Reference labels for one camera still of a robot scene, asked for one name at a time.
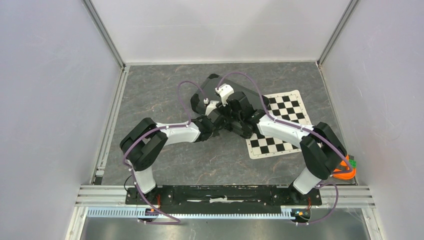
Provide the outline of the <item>black poker set case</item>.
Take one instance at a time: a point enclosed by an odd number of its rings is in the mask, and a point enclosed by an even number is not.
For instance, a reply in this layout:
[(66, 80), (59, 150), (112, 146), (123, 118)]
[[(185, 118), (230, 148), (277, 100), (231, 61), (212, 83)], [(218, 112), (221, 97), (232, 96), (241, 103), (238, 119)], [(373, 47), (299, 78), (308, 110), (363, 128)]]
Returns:
[[(222, 77), (218, 74), (212, 73), (210, 74), (206, 80), (200, 85), (201, 89), (206, 94), (206, 97), (210, 101), (222, 101), (222, 96), (224, 96), (224, 101), (226, 102), (226, 105), (230, 103), (230, 100), (235, 99), (235, 96), (230, 96), (231, 94), (235, 94), (238, 92), (241, 92), (245, 95), (245, 98), (248, 100), (249, 104), (252, 105), (253, 109), (261, 109), (263, 110), (262, 102), (260, 100), (260, 95), (257, 91), (251, 90), (247, 87), (244, 87), (243, 85), (240, 85), (232, 80), (229, 80), (228, 78), (225, 78), (223, 82), (221, 83), (223, 85), (223, 88), (229, 87), (232, 88), (232, 91), (230, 90), (224, 90), (223, 94), (219, 94), (216, 92), (216, 87), (219, 84)], [(191, 109), (199, 114), (204, 115), (207, 110), (207, 106), (204, 103), (204, 96), (202, 94), (201, 90), (197, 90), (190, 98), (190, 106)]]

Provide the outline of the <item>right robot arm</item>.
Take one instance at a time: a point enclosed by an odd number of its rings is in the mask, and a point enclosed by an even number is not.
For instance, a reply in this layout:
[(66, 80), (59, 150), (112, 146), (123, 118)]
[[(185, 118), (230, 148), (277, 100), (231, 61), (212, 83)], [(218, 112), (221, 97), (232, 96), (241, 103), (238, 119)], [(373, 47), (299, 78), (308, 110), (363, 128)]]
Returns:
[(288, 191), (293, 203), (302, 204), (316, 185), (335, 173), (341, 162), (348, 162), (345, 147), (328, 124), (304, 125), (279, 119), (264, 104), (254, 108), (242, 91), (231, 90), (219, 97), (234, 133), (245, 139), (252, 135), (272, 137), (301, 150), (305, 168)]

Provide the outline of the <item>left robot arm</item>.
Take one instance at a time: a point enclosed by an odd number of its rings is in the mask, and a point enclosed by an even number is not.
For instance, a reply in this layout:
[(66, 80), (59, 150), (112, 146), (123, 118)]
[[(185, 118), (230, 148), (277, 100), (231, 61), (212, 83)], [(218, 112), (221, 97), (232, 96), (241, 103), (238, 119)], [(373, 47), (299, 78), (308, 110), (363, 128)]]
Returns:
[(160, 123), (150, 117), (142, 119), (119, 144), (123, 163), (134, 177), (139, 199), (151, 204), (157, 198), (152, 166), (165, 146), (204, 142), (219, 135), (227, 123), (216, 110), (180, 123)]

